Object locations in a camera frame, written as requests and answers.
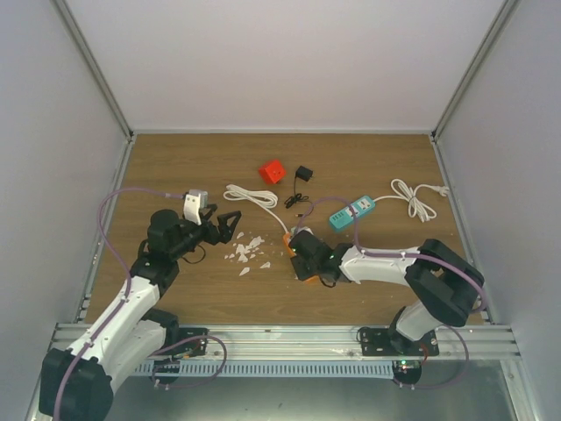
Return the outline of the orange power strip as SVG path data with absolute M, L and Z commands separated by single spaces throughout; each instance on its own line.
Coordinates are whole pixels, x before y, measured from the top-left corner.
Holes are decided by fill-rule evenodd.
M 288 250 L 289 258 L 293 258 L 295 256 L 295 252 L 289 246 L 289 241 L 291 240 L 291 233 L 290 232 L 285 233 L 282 237 L 282 240 L 283 240 L 283 243 L 284 243 L 286 249 Z M 319 284 L 320 283 L 320 278 L 317 275 L 314 275 L 314 276 L 311 276 L 311 277 L 307 278 L 303 282 L 305 284 L 308 284 L 308 285 Z

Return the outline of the red cube adapter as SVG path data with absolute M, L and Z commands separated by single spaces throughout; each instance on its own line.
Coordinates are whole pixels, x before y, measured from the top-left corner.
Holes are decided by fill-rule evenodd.
M 266 162 L 258 169 L 259 176 L 265 184 L 273 185 L 280 182 L 287 174 L 282 163 L 275 159 Z

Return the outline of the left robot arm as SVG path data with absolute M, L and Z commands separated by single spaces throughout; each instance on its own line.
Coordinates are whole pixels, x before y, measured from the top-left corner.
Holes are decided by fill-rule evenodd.
M 242 213 L 211 221 L 217 207 L 179 216 L 152 214 L 123 287 L 102 315 L 64 350 L 51 349 L 40 373 L 39 412 L 54 420 L 103 420 L 115 394 L 153 353 L 170 354 L 181 343 L 178 318 L 155 305 L 179 274 L 179 261 L 202 243 L 228 243 Z

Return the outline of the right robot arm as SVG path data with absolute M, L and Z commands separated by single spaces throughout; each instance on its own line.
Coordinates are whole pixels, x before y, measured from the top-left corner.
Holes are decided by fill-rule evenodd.
M 472 312 L 485 308 L 483 275 L 436 239 L 402 250 L 351 243 L 331 248 L 311 230 L 302 229 L 288 234 L 285 243 L 302 282 L 317 278 L 332 288 L 340 282 L 376 281 L 413 291 L 417 300 L 400 309 L 381 334 L 392 353 L 416 355 L 423 349 L 423 339 L 437 327 L 463 327 Z

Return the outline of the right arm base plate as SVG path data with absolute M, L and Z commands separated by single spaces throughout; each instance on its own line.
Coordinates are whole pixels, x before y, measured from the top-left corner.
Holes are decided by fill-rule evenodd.
M 430 331 L 418 341 L 390 334 L 388 327 L 360 327 L 356 339 L 363 356 L 368 357 L 424 357 L 440 354 L 436 333 Z

